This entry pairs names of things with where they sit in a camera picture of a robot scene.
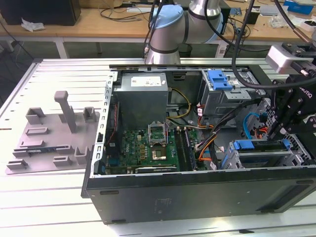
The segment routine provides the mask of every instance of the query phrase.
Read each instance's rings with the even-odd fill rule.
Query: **yellow wire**
[[[186,115],[190,112],[190,110],[191,110],[191,103],[189,102],[188,98],[187,98],[180,90],[178,90],[178,89],[176,89],[176,88],[171,88],[171,90],[175,90],[175,91],[177,91],[180,95],[182,95],[183,98],[186,99],[186,101],[188,102],[188,105],[189,105],[188,110],[187,110],[184,114],[182,114],[182,115],[177,115],[177,116],[170,116],[170,117],[167,117],[167,119],[179,119],[179,118],[182,118],[182,117],[186,116]]]

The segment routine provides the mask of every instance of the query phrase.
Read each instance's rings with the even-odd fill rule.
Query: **table leg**
[[[228,44],[225,41],[223,40],[220,41],[220,43],[217,46],[215,58],[224,58],[227,45]]]
[[[57,39],[55,41],[60,58],[69,58],[68,52],[64,46],[64,41],[62,39]]]
[[[102,53],[102,46],[100,42],[96,42],[95,43],[96,47],[97,47],[97,53],[101,54]]]
[[[1,45],[8,50],[8,52],[13,52],[14,48],[12,47],[11,42],[12,41],[1,41]]]

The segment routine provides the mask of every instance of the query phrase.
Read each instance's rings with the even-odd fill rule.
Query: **floor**
[[[71,58],[140,58],[142,57],[142,43],[102,43],[102,54],[97,54],[95,43],[67,42],[66,48]],[[25,42],[23,46],[34,58],[59,58],[56,46],[52,42]],[[191,57],[206,58],[214,57],[216,45],[193,44]],[[186,46],[181,45],[179,51],[186,51]],[[265,57],[267,52],[241,52],[240,57]],[[2,55],[0,61],[0,106],[5,102],[15,85],[19,82],[24,72],[32,63],[32,59],[15,46],[13,53]]]

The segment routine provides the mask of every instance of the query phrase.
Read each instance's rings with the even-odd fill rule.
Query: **metal slotted table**
[[[231,65],[229,59],[185,59],[183,64]],[[264,59],[239,59],[260,65],[270,79],[276,74]],[[110,64],[142,64],[141,59],[56,59],[33,63],[0,109],[0,236],[315,236],[316,193],[281,214],[161,221],[106,226],[90,199],[80,197],[84,170],[6,175],[12,150],[27,123],[29,107],[59,113],[56,90],[67,90],[75,112],[93,106],[100,111]]]

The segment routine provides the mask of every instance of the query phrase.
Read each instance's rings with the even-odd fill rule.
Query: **motherboard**
[[[198,143],[194,129],[125,130],[119,158],[108,160],[111,174],[192,171],[196,168],[193,152]]]

